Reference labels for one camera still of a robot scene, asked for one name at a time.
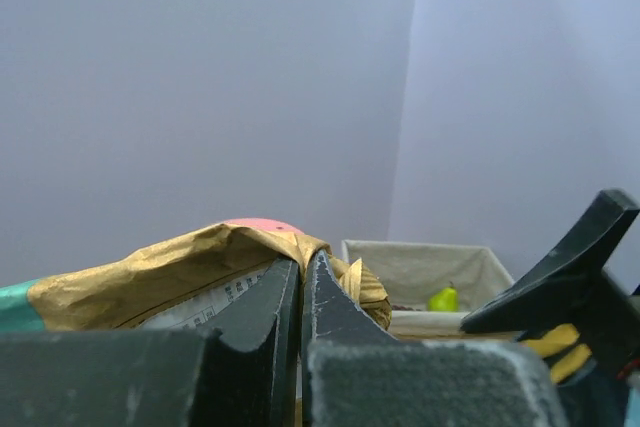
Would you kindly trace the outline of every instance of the pear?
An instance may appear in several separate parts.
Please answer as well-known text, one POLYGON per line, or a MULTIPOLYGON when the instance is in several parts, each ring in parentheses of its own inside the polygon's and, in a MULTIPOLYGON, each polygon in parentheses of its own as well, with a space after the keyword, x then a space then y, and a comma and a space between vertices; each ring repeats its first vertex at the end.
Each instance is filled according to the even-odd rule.
POLYGON ((440 292, 429 299, 427 310, 432 312, 457 312, 458 311, 458 291, 449 283, 440 292))

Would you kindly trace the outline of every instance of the white storage bin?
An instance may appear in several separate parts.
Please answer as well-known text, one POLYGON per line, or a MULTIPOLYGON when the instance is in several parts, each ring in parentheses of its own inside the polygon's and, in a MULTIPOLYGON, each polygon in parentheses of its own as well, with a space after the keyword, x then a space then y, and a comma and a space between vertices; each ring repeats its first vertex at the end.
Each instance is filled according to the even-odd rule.
POLYGON ((467 313, 513 285, 486 247, 344 240, 342 255, 348 262, 362 258, 378 276, 394 306, 389 332, 400 338, 461 336, 460 321, 467 313), (429 298, 451 282, 460 311, 426 311, 429 298))

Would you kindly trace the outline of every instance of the gold wrapping paper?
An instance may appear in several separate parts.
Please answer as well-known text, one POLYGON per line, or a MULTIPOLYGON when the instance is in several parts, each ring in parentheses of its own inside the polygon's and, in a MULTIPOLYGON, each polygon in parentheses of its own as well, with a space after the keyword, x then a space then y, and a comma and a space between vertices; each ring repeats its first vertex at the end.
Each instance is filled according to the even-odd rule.
MULTIPOLYGON (((132 328, 149 317, 242 274, 280 254, 301 266, 329 246, 314 237, 215 224, 142 248, 128 257, 79 272, 54 275, 28 291, 48 330, 132 328)), ((340 285, 383 328, 391 321, 384 287, 362 264, 331 256, 340 285)))

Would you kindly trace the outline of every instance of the pink object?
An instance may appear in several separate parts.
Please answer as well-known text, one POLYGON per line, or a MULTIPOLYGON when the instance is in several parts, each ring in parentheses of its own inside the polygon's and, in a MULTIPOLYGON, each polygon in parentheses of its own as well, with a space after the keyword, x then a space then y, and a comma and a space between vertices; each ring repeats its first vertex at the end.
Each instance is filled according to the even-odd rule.
POLYGON ((300 229, 293 225, 285 224, 279 220, 272 219, 231 219, 225 220, 225 224, 242 225, 244 227, 253 227, 254 229, 276 231, 276 232, 293 232, 294 234, 304 234, 300 229))

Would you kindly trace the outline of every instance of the white wall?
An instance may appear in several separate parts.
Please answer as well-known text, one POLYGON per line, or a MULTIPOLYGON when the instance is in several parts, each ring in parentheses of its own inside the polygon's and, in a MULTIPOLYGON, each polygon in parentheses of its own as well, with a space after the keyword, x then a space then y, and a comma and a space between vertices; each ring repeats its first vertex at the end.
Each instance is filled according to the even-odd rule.
POLYGON ((519 276, 597 190, 640 198, 637 5, 416 0, 390 238, 489 245, 519 276))
POLYGON ((414 0, 0 0, 0 284, 229 217, 387 233, 414 0))
MULTIPOLYGON (((640 0, 557 0, 598 104, 615 184, 640 201, 640 0)), ((614 253, 627 288, 640 283, 640 219, 614 253)))

